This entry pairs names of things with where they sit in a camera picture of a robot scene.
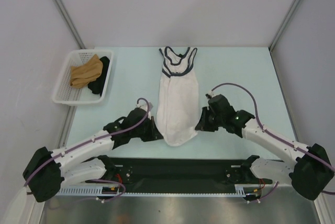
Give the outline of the white graphic tank top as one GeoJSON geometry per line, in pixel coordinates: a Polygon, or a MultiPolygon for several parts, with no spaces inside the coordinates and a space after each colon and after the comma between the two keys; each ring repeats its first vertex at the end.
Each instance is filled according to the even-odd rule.
{"type": "Polygon", "coordinates": [[[163,57],[157,108],[157,128],[172,147],[185,144],[197,135],[199,86],[194,70],[197,48],[177,54],[171,47],[160,48],[163,57]]]}

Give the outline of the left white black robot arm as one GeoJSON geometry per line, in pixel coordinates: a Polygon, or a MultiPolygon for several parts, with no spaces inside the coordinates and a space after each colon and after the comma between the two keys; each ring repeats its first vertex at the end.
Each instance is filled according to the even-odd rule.
{"type": "Polygon", "coordinates": [[[133,138],[143,142],[163,138],[145,107],[133,109],[127,116],[108,123],[92,137],[70,147],[38,149],[23,171],[25,186],[30,190],[28,195],[43,203],[68,185],[112,181],[116,170],[105,152],[126,145],[133,138]]]}

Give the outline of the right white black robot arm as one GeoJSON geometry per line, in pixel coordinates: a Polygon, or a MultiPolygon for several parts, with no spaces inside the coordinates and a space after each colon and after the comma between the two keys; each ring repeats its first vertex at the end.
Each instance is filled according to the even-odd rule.
{"type": "Polygon", "coordinates": [[[308,200],[315,200],[334,178],[334,167],[324,147],[319,144],[308,146],[303,143],[277,136],[259,122],[253,114],[236,111],[221,94],[207,94],[208,105],[195,129],[215,132],[220,128],[240,138],[250,140],[271,153],[279,160],[269,161],[257,155],[247,159],[241,176],[253,183],[258,178],[267,178],[293,189],[308,200]]]}

